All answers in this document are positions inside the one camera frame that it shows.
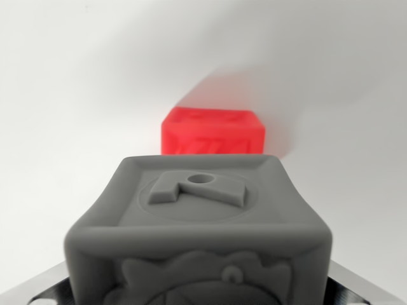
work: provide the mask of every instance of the cartoon face relief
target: cartoon face relief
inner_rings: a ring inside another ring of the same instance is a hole
[[[107,295],[104,305],[281,305],[291,282],[289,264],[264,264],[249,251],[192,251],[165,261],[125,259],[121,272],[124,288]]]

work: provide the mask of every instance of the circular recess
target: circular recess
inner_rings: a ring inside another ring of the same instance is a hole
[[[215,178],[212,175],[206,173],[199,173],[197,175],[192,175],[188,177],[188,181],[192,183],[208,183],[213,181]]]

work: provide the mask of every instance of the red plastic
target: red plastic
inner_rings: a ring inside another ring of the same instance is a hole
[[[162,123],[162,154],[261,154],[264,140],[252,111],[175,107]]]

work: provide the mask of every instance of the small hole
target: small hole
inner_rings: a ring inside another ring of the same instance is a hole
[[[241,284],[244,281],[243,271],[233,265],[225,267],[222,270],[221,277],[226,283]]]
[[[192,175],[188,177],[188,181],[192,183],[208,183],[213,181],[214,177],[211,175],[206,175],[204,173],[199,173],[198,175]]]

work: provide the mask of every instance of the blurred object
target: blurred object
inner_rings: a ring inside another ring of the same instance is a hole
[[[264,140],[252,111],[175,107],[162,123],[162,154],[261,154]]]

